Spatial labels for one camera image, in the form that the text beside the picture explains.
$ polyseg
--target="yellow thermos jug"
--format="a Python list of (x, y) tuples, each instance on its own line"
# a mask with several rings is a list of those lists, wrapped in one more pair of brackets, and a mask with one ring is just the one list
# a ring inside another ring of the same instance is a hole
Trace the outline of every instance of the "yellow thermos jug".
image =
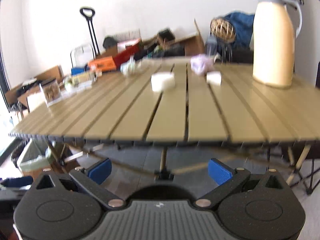
[[(300, 5), (303, 0), (258, 0), (253, 21), (253, 78), (274, 87), (289, 87), (292, 83), (294, 42), (302, 27)], [(284, 5), (294, 6), (300, 24), (294, 33)]]

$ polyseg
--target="black plastic foot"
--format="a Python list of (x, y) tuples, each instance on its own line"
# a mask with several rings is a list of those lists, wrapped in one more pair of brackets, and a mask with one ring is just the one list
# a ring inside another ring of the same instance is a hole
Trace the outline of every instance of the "black plastic foot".
[(313, 189), (312, 188), (307, 188), (306, 189), (306, 193), (308, 196), (310, 196), (313, 193)]
[(173, 180), (174, 174), (171, 174), (170, 171), (164, 169), (163, 171), (156, 171), (156, 178), (157, 180)]

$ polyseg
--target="floor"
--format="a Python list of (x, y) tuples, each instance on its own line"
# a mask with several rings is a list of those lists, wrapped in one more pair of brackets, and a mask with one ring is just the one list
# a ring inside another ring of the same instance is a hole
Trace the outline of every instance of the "floor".
[[(116, 147), (106, 147), (103, 150), (98, 151), (98, 153), (99, 155), (108, 156), (135, 167), (140, 167), (150, 171), (159, 169), (161, 158), (161, 149), (157, 148), (124, 148), (118, 151)], [(221, 155), (209, 149), (169, 149), (167, 156), (167, 168), (180, 168), (194, 163), (207, 162), (213, 157), (220, 158)], [(84, 168), (91, 166), (97, 161), (97, 159), (93, 157), (86, 156), (78, 158), (77, 160)], [(277, 160), (279, 162), (283, 161), (280, 157), (271, 157), (271, 160)], [(232, 168), (244, 167), (250, 170), (251, 173), (264, 173), (266, 169), (263, 165), (253, 164), (250, 161), (240, 159), (227, 161), (225, 164)], [(5, 174), (8, 174), (7, 171), (12, 168), (9, 166), (10, 163), (5, 163), (5, 165), (0, 167), (0, 177), (1, 174), (4, 174), (5, 167)], [(319, 166), (320, 161), (316, 162), (315, 168)], [(307, 175), (310, 173), (310, 169), (311, 163), (306, 161), (302, 166), (301, 172), (303, 175)], [(314, 178), (315, 181), (318, 179), (320, 179), (320, 174), (317, 174)], [(130, 171), (113, 167), (111, 175), (106, 179), (102, 186), (121, 198), (127, 198), (136, 189), (153, 183), (156, 182), (152, 178), (139, 176)], [(176, 175), (172, 183), (188, 189), (196, 197), (201, 197), (205, 193), (217, 187), (217, 184), (208, 176), (206, 169), (183, 175)], [(301, 185), (296, 186), (293, 191), (305, 209), (307, 217), (304, 228), (299, 236), (299, 240), (319, 240), (320, 186), (311, 196), (306, 195)]]

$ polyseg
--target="table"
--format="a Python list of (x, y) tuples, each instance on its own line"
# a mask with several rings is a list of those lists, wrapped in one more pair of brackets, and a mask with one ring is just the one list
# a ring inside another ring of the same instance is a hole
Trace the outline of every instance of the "table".
[[(290, 169), (299, 170), (319, 139), (319, 90), (296, 76), (289, 89), (265, 86), (253, 80), (252, 65), (216, 68), (222, 73), (220, 86), (195, 75), (187, 59), (150, 60), (143, 73), (128, 78), (107, 73), (90, 90), (49, 108), (42, 104), (10, 135), (74, 144), (159, 146), (164, 149), (160, 172), (165, 170), (168, 147), (270, 150), (302, 142), (306, 146), (298, 162), (290, 158), (295, 165)], [(164, 71), (175, 74), (175, 89), (153, 92), (151, 75)]]

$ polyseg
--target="wall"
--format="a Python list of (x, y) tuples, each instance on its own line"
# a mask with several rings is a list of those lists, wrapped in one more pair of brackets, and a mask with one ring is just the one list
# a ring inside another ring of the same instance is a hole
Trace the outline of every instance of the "wall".
[(255, 0), (22, 0), (23, 27), (29, 62), (35, 72), (61, 64), (70, 72), (70, 51), (90, 42), (82, 6), (96, 10), (93, 24), (100, 49), (106, 35), (139, 28), (142, 38), (160, 29), (195, 32), (196, 18), (204, 37), (213, 17), (233, 10), (254, 13)]
[[(316, 84), (320, 61), (320, 1), (304, 0), (302, 30), (295, 44), (295, 72), (310, 84)], [(288, 12), (295, 28), (299, 25), (299, 13), (291, 7)]]
[(22, 0), (1, 0), (1, 52), (6, 77), (11, 88), (33, 76), (29, 67), (21, 16)]

